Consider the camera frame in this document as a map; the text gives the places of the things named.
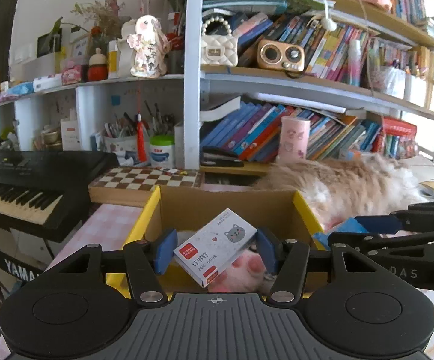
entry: white handbag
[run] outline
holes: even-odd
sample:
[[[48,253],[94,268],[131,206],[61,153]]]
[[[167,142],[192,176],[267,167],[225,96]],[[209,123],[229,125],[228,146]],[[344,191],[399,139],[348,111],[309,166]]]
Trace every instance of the white handbag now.
[[[228,35],[206,35],[207,27],[213,21],[222,23]],[[223,17],[212,17],[202,25],[202,40],[200,45],[200,64],[214,66],[237,66],[238,38],[232,36],[230,25]]]

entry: rabbit figurine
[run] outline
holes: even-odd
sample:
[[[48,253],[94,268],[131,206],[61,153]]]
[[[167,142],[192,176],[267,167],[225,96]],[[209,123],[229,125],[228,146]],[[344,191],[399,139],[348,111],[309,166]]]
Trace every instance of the rabbit figurine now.
[[[127,43],[135,50],[134,66],[130,71],[133,76],[157,78],[167,73],[164,57],[171,45],[155,17],[145,15],[137,19],[135,34],[128,36]]]

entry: blue gripper pad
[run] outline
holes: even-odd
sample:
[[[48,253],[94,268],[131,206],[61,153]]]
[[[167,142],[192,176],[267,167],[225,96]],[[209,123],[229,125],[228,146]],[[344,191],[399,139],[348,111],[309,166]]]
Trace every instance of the blue gripper pad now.
[[[174,249],[177,247],[177,230],[172,231],[160,241],[156,248],[156,257],[154,259],[154,272],[156,275],[163,275],[174,256]]]
[[[395,234],[402,223],[394,215],[356,216],[355,220],[372,234]]]
[[[256,244],[257,253],[259,253],[262,258],[263,264],[266,266],[268,273],[271,275],[278,274],[278,261],[275,257],[274,244],[260,229],[257,229]]]

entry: pink cylinder container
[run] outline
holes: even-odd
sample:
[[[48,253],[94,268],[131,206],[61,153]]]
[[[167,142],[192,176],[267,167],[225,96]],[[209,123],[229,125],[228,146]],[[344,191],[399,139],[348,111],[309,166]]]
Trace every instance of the pink cylinder container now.
[[[280,130],[277,162],[281,164],[305,158],[309,142],[310,120],[284,116]]]

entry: metal screw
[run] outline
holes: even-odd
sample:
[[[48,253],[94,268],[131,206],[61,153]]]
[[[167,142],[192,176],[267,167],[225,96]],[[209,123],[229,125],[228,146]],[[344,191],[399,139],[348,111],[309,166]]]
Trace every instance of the metal screw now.
[[[163,295],[157,291],[146,291],[141,296],[140,299],[146,303],[157,303],[163,299]]]
[[[278,303],[288,303],[295,299],[294,295],[288,291],[277,291],[274,292],[270,297],[274,302]]]

